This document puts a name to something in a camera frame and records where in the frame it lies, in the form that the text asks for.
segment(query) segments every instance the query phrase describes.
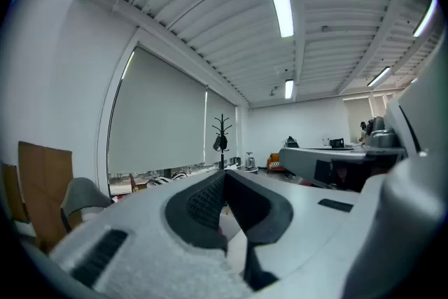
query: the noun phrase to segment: black rubber pad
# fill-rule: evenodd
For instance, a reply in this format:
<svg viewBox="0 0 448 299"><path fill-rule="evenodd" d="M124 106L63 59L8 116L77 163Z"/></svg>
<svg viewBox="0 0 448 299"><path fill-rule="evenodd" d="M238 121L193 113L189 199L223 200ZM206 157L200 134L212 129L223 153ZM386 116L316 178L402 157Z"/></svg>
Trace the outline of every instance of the black rubber pad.
<svg viewBox="0 0 448 299"><path fill-rule="evenodd" d="M127 238L122 230L108 231L89 251L87 256L71 271L71 276L91 287Z"/></svg>
<svg viewBox="0 0 448 299"><path fill-rule="evenodd" d="M347 213L349 213L351 211L351 209L353 208L352 204L344 203L344 202L338 202L338 201L333 201L333 200L329 200L327 198L325 198L323 200L320 200L318 202L318 204L320 204L321 206L333 208L333 209L336 209L338 211L343 211L343 212L347 212Z"/></svg>

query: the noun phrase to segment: ceiling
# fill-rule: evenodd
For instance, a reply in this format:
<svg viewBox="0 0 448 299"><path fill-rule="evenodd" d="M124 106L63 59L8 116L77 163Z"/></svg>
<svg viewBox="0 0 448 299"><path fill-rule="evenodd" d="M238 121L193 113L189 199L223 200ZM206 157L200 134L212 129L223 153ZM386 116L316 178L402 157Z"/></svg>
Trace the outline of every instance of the ceiling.
<svg viewBox="0 0 448 299"><path fill-rule="evenodd" d="M431 0L291 0L295 35L281 38L272 0L125 0L191 47L251 104L295 101L407 85L432 56L445 21L440 9L412 33Z"/></svg>

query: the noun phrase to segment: wooden board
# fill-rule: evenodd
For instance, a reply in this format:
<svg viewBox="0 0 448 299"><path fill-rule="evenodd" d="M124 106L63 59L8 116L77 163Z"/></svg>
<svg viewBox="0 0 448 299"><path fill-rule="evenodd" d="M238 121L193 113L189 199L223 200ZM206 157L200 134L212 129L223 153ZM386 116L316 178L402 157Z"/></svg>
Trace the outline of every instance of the wooden board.
<svg viewBox="0 0 448 299"><path fill-rule="evenodd" d="M29 217L20 194L17 167L3 164L3 184L5 186L6 199L14 221L29 222Z"/></svg>
<svg viewBox="0 0 448 299"><path fill-rule="evenodd" d="M19 142L19 169L29 217L50 250L66 235L60 205L73 178L71 151Z"/></svg>

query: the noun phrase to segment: roller blind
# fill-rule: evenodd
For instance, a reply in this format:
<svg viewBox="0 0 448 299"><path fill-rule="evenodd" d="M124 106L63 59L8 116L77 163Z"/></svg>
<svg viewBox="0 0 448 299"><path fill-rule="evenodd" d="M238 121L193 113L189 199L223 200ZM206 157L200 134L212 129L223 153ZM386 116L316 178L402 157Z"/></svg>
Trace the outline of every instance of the roller blind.
<svg viewBox="0 0 448 299"><path fill-rule="evenodd" d="M136 48L113 110L109 174L202 163L204 107L202 84Z"/></svg>
<svg viewBox="0 0 448 299"><path fill-rule="evenodd" d="M361 122L367 122L372 118L369 99L355 99L344 101L349 120L350 142L356 143L361 137Z"/></svg>
<svg viewBox="0 0 448 299"><path fill-rule="evenodd" d="M215 151L213 149L213 144L215 143L218 130L216 127L220 127L219 122L215 118L221 119L221 114L224 118L229 118L225 121L224 127L232 125L231 128L227 130L228 134L225 135L227 138L227 150L224 152L224 159L237 156L237 125L235 116L235 105L231 104L229 101L223 99L221 96L217 95L213 91L208 91L207 95L207 111L206 111L206 126L205 126L205 163L210 165L215 162L221 161L221 152Z"/></svg>

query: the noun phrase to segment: gray desk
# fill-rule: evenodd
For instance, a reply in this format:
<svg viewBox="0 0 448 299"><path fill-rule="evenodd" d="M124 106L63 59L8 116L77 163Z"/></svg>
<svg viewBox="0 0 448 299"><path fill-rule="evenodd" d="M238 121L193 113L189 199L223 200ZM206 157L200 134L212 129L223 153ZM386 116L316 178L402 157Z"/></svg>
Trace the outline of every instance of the gray desk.
<svg viewBox="0 0 448 299"><path fill-rule="evenodd" d="M246 166L239 166L239 167L237 167L237 169L239 171L245 171L248 173L258 174L258 167L252 167L252 168L248 169Z"/></svg>

